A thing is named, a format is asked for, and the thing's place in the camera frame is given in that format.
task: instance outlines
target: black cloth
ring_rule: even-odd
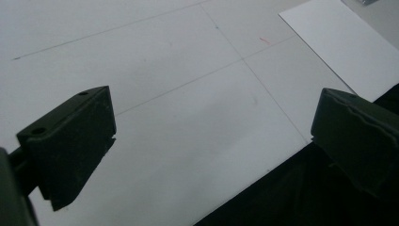
[[[399,85],[375,101],[399,115]],[[196,224],[399,225],[399,203],[358,191],[311,143]]]

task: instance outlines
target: red pen mark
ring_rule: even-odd
[[[264,42],[266,42],[268,45],[270,45],[270,42],[268,40],[265,40],[265,39],[262,39],[262,38],[259,38],[259,39],[264,41]]]

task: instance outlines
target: black plastic part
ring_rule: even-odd
[[[89,89],[18,133],[22,152],[11,159],[16,166],[27,159],[26,169],[37,177],[43,198],[58,210],[76,199],[115,134],[109,87]],[[28,180],[29,174],[20,175]]]
[[[313,141],[354,185],[381,201],[399,201],[399,116],[342,91],[323,89]]]
[[[0,148],[0,225],[38,225],[32,205],[21,192],[8,161],[7,152],[2,148]]]

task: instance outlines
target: white board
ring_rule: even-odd
[[[279,15],[360,97],[374,101],[399,83],[399,51],[340,0]]]

